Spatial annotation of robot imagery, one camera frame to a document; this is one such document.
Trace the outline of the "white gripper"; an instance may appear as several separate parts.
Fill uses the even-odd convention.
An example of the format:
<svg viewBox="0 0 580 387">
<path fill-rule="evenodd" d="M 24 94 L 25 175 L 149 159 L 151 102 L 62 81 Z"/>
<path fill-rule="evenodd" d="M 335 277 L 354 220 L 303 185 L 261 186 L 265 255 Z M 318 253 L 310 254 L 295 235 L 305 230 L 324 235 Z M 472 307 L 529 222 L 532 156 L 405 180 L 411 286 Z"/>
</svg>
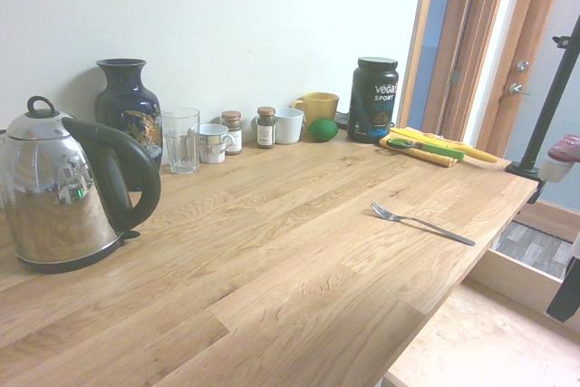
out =
<svg viewBox="0 0 580 387">
<path fill-rule="evenodd" d="M 565 279 L 559 287 L 546 312 L 559 322 L 570 319 L 580 305 L 580 233 L 572 245 L 571 259 L 565 271 Z"/>
</svg>

